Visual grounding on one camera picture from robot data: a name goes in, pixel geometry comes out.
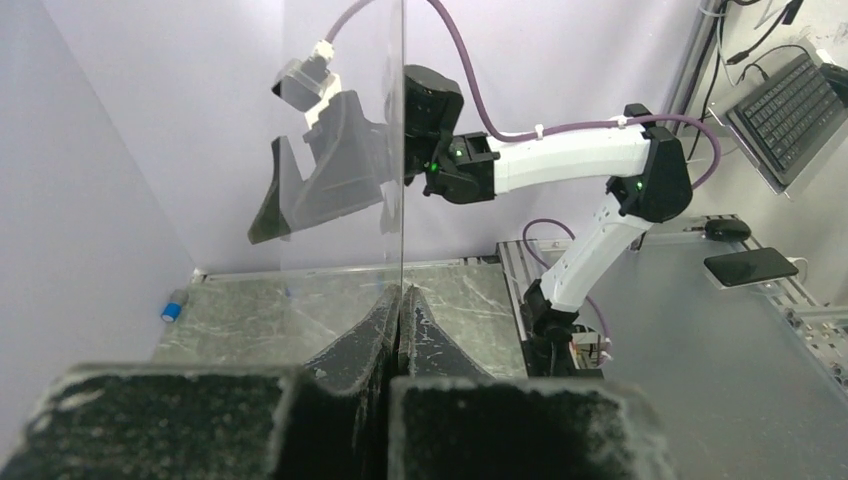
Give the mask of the clear glass pane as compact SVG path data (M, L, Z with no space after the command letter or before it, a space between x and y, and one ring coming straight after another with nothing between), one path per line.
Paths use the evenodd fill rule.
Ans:
M287 1L280 206L285 270L352 268L374 290L402 278L405 5Z

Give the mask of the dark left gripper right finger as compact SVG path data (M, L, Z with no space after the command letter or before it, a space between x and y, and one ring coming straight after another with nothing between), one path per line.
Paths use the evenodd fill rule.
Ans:
M390 386L391 479L672 479L656 411L630 385L600 378L489 375L406 290Z

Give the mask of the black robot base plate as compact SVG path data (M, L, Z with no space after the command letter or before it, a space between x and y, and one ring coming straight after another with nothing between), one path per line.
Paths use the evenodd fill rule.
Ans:
M529 334L520 347L528 377L603 379L602 365L609 359L608 337L580 324L568 342Z

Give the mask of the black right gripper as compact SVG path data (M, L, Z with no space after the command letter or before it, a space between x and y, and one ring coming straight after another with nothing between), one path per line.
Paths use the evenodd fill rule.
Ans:
M407 65L403 73L402 128L368 120L352 90L331 97L303 136L315 160L307 182L289 139L272 142L277 180L248 229L251 244L388 204L393 187L417 176L425 179L424 195L452 204L495 198L499 153L482 132L454 132L464 106L459 84L421 65Z

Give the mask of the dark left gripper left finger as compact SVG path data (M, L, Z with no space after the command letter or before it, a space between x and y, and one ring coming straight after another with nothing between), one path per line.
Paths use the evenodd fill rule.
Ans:
M36 404L5 479L382 479L401 289L302 365L90 363Z

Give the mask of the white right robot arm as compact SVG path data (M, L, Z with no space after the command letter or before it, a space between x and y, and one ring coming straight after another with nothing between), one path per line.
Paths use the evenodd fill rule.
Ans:
M403 181L423 176L425 195L467 205L535 185L606 179L592 229L524 293L522 316L537 336L568 331L618 255L691 202L678 138L639 104L597 127L500 142L485 133L455 133L464 104L455 81L420 65L406 66L404 76ZM388 180L388 127L369 121L358 94L341 89L336 75L293 62L273 91L307 118L303 140L315 167L303 177L289 140L272 142L274 180L248 229L252 244L363 210L382 198Z

